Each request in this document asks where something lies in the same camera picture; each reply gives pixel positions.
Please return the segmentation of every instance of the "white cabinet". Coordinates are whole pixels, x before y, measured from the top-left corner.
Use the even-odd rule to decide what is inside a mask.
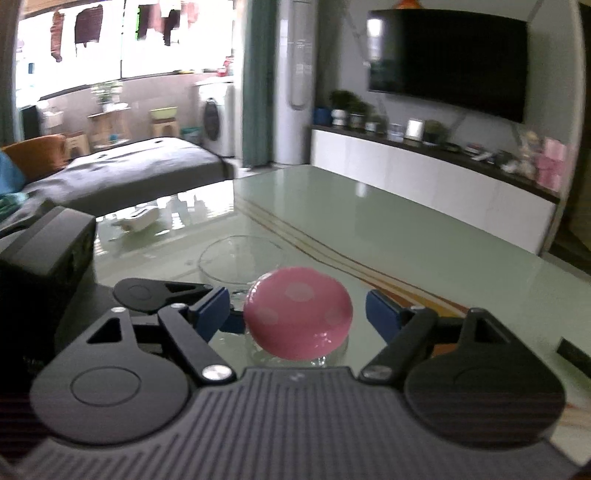
[[[489,233],[530,252],[538,253],[544,242],[554,204],[513,185],[499,182],[486,214]]]
[[[312,165],[345,175],[348,138],[340,134],[314,130],[312,132]]]
[[[386,190],[413,202],[433,206],[441,160],[390,147]]]
[[[385,189],[392,147],[353,137],[347,137],[346,143],[348,161],[345,176]]]
[[[441,161],[432,207],[484,230],[486,213],[499,183],[480,173]]]
[[[312,165],[431,207],[535,254],[555,208],[468,168],[338,133],[313,131]]]

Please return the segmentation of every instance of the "glass tabletop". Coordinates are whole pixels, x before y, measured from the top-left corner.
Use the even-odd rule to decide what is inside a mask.
[[[340,281],[353,303],[340,363],[357,373],[384,346],[365,318],[378,288],[403,306],[444,315],[488,309],[561,379],[568,402],[591,411],[591,381],[556,354],[561,337],[591,353],[591,285],[539,257],[442,213],[310,166],[226,181],[149,204],[160,212],[146,230],[114,225],[135,207],[98,218],[98,282],[127,277],[204,282],[197,261],[231,235],[271,240],[283,264],[315,268]],[[211,342],[240,373],[244,336]],[[561,421],[553,443],[579,464],[591,458],[591,431]]]

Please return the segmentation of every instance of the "wooden stool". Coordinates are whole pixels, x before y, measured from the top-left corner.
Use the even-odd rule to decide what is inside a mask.
[[[152,138],[177,137],[180,138],[181,129],[175,118],[152,120]]]
[[[90,155],[90,146],[88,144],[88,139],[86,138],[86,134],[84,132],[76,132],[73,134],[66,135],[66,158],[77,158],[83,157],[85,155]]]
[[[131,141],[126,119],[129,110],[129,107],[117,108],[88,116],[92,125],[90,140],[95,150],[104,150]],[[115,141],[111,141],[112,135],[116,136]]]

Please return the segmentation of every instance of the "orange cushion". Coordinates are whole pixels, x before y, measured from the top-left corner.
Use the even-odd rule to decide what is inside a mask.
[[[47,177],[67,165],[66,137],[46,135],[3,148],[27,182]]]

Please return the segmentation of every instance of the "washing machine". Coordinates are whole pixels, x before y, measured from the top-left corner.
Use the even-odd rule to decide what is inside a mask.
[[[220,157],[234,156],[234,82],[214,77],[197,82],[197,118],[203,148]]]

